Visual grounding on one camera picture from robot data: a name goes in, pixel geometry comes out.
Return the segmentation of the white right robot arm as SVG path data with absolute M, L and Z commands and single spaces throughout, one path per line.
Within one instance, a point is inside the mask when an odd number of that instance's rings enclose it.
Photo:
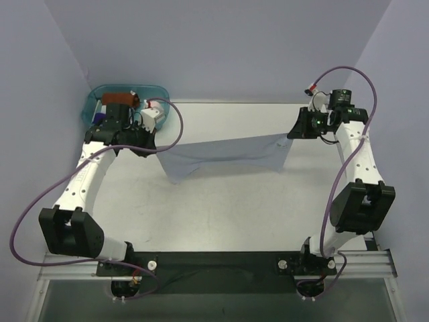
M 395 189 L 378 171 L 369 140 L 369 116 L 351 103 L 346 89 L 324 93 L 311 86 L 311 100 L 299 110 L 287 137 L 315 140 L 332 133 L 342 166 L 328 196 L 320 233 L 306 239 L 297 258 L 307 275 L 334 268 L 332 257 L 350 240 L 377 231 L 394 199 Z

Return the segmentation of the light blue towel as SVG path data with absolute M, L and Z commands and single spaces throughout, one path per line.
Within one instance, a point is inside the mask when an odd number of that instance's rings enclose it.
M 158 160 L 174 184 L 204 166 L 219 164 L 260 166 L 280 172 L 292 144 L 285 133 L 180 144 L 158 154 Z

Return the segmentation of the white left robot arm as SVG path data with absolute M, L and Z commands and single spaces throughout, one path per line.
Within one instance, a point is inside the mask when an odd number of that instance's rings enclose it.
M 142 108 L 109 103 L 85 133 L 78 172 L 68 182 L 54 206 L 43 208 L 39 223 L 52 254 L 112 260 L 111 268 L 120 276 L 135 270 L 129 242 L 105 234 L 93 219 L 93 208 L 108 168 L 122 145 L 137 147 L 138 156 L 156 149 L 156 125 L 165 119 L 158 102 L 145 101 Z

